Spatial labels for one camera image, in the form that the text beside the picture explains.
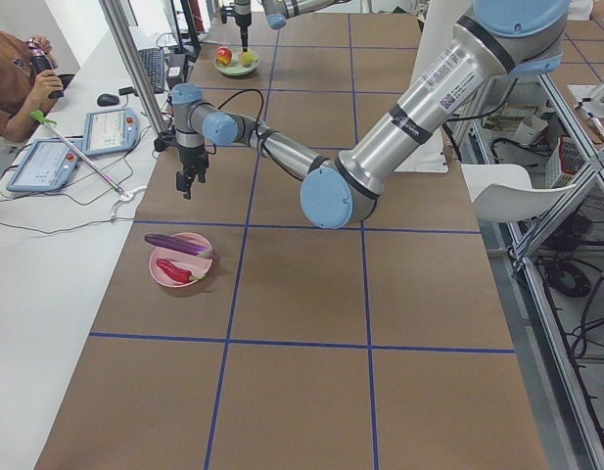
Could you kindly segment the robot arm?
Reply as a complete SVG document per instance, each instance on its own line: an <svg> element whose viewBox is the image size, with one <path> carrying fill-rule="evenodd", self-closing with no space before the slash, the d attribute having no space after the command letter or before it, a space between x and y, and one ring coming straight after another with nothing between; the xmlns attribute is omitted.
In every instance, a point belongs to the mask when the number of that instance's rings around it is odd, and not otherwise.
<svg viewBox="0 0 604 470"><path fill-rule="evenodd" d="M182 168L175 184L190 198L205 182L205 143L244 144L302 184L305 217L323 229L366 219L384 183L492 77L547 73L561 62L567 1L475 1L456 20L452 39L352 149L326 159L254 117L208 103L195 84L173 87L175 146Z"/></svg>
<svg viewBox="0 0 604 470"><path fill-rule="evenodd" d="M328 8L332 1L264 1L262 7L268 25L279 30L289 19ZM227 114L201 101L195 105L186 120L211 143L222 146L244 144L262 156L274 161L298 181L322 166L326 159L270 128L259 117Z"/></svg>

